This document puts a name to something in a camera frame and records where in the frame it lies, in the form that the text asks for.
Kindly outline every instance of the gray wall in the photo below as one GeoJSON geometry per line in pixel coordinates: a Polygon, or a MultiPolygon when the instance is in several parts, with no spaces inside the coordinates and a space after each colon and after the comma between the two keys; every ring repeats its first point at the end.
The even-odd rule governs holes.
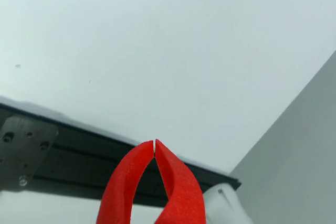
{"type": "Polygon", "coordinates": [[[336,54],[232,172],[255,224],[336,223],[336,54]]]}

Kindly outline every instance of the bolt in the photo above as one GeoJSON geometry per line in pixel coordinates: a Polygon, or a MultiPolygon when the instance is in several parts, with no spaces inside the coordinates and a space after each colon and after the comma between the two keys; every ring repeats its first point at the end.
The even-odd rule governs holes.
{"type": "Polygon", "coordinates": [[[45,151],[49,147],[49,142],[43,142],[40,144],[40,150],[45,151]]]}
{"type": "Polygon", "coordinates": [[[5,135],[3,136],[2,140],[5,143],[10,143],[14,138],[14,133],[13,132],[6,132],[5,135]]]}
{"type": "Polygon", "coordinates": [[[27,178],[27,176],[21,176],[20,178],[19,178],[19,185],[20,186],[26,186],[28,184],[28,178],[27,178]]]}

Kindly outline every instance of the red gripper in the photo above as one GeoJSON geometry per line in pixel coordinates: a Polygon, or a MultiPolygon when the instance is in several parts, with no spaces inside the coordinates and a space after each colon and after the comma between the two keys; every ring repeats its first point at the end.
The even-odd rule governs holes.
{"type": "MultiPolygon", "coordinates": [[[[155,223],[205,224],[203,195],[193,173],[159,140],[155,144],[155,158],[169,199],[155,223]]],[[[153,141],[148,141],[121,160],[105,189],[97,224],[130,224],[135,190],[153,157],[153,141]]]]}

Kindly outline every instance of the white surface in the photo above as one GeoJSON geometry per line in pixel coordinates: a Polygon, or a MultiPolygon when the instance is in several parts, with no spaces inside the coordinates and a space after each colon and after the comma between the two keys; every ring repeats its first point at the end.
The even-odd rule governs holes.
{"type": "Polygon", "coordinates": [[[230,172],[332,54],[335,17],[335,0],[1,0],[0,92],[230,172]]]}
{"type": "MultiPolygon", "coordinates": [[[[0,193],[0,223],[94,224],[99,206],[98,200],[5,191],[0,193]]],[[[133,206],[131,224],[154,223],[161,211],[133,206]]]]}
{"type": "Polygon", "coordinates": [[[257,224],[336,220],[336,53],[233,171],[257,224]]]}

